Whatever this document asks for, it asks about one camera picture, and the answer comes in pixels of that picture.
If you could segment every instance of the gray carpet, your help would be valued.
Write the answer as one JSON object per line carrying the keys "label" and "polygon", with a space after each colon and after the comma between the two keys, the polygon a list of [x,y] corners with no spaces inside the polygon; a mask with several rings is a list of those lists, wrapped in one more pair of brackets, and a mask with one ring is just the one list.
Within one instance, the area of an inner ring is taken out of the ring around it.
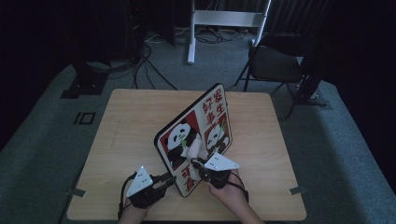
{"label": "gray carpet", "polygon": [[[252,37],[219,44],[197,42],[194,65],[187,65],[188,38],[177,38],[174,47],[148,43],[149,60],[179,90],[205,91],[221,82],[228,91],[241,91],[243,83],[237,87],[233,83]],[[60,99],[75,75],[68,66],[51,82],[0,153],[0,223],[98,223],[67,219],[69,196],[64,192],[73,187],[87,159],[110,93],[131,88],[133,71],[110,74],[101,95]],[[148,77],[156,89],[172,89],[149,66],[146,74],[145,65],[137,75],[139,89],[153,89]],[[251,82],[248,91],[270,92],[275,86]],[[308,189],[303,194],[308,216],[302,223],[396,223],[396,197],[336,88],[322,82],[318,90],[329,106],[297,105],[291,117],[280,122],[297,181]],[[273,101],[276,113],[285,115],[291,103],[286,88]],[[93,123],[75,124],[78,113],[95,113]]]}

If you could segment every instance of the hand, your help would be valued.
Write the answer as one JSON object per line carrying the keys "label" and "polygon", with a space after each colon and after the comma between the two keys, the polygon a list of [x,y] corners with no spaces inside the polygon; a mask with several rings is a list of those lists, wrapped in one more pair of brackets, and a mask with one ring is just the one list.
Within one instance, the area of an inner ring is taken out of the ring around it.
{"label": "hand", "polygon": [[131,200],[126,198],[124,203],[124,209],[120,217],[120,224],[140,224],[143,219],[147,216],[150,207],[148,208],[136,208],[131,204]]}
{"label": "hand", "polygon": [[[231,170],[229,182],[236,185],[243,186],[241,180],[238,178],[238,170]],[[209,192],[224,204],[234,215],[236,215],[242,223],[262,223],[260,217],[248,205],[244,192],[236,186],[226,184],[223,189],[216,189],[210,183],[207,183]]]}

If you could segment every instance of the chair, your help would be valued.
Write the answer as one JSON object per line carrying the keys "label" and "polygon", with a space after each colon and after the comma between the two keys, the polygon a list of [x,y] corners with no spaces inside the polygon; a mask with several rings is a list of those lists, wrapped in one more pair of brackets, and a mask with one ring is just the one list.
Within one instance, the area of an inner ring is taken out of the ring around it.
{"label": "chair", "polygon": [[[265,35],[256,47],[250,49],[248,61],[234,85],[236,86],[240,80],[245,80],[244,91],[247,91],[249,81],[280,82],[280,85],[271,92],[273,95],[285,84],[291,93],[289,84],[300,83],[297,93],[293,96],[289,113],[286,117],[278,118],[287,119],[299,99],[302,97],[306,99],[312,95],[302,95],[308,78],[308,74],[305,73],[319,59],[322,51],[321,43],[311,36]],[[304,58],[298,63],[296,57]]]}

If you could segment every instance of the table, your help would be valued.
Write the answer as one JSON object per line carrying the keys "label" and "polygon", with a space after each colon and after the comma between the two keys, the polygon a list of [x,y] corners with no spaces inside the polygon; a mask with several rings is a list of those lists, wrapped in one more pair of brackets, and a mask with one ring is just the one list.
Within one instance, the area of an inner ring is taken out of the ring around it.
{"label": "table", "polygon": [[[145,165],[149,174],[166,172],[153,145],[155,134],[194,102],[202,91],[114,90],[78,181],[86,190],[67,211],[73,220],[116,220],[121,186]],[[250,205],[263,220],[306,217],[271,97],[226,91],[233,142],[225,156],[240,164]],[[172,186],[145,220],[235,220],[201,181],[187,198]]]}
{"label": "table", "polygon": [[268,15],[271,0],[266,0],[262,13],[258,12],[236,12],[236,11],[214,11],[196,10],[195,0],[191,0],[191,37],[188,63],[194,64],[195,61],[195,25],[224,25],[241,27],[258,27],[256,39],[253,46],[256,46],[262,39],[262,30]]}

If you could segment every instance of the panda illustration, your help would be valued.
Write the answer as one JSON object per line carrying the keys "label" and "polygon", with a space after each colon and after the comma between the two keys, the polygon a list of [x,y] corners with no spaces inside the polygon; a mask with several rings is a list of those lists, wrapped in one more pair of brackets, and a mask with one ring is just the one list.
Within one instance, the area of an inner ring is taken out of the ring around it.
{"label": "panda illustration", "polygon": [[168,160],[174,169],[186,160],[187,150],[190,148],[192,141],[197,137],[197,134],[198,132],[183,119],[172,130],[168,138],[165,139],[165,144],[169,150]]}
{"label": "panda illustration", "polygon": [[221,154],[229,143],[230,138],[226,132],[224,132],[224,127],[217,124],[212,130],[210,130],[210,133],[207,136],[206,148],[209,153],[208,158],[210,158],[215,152]]}

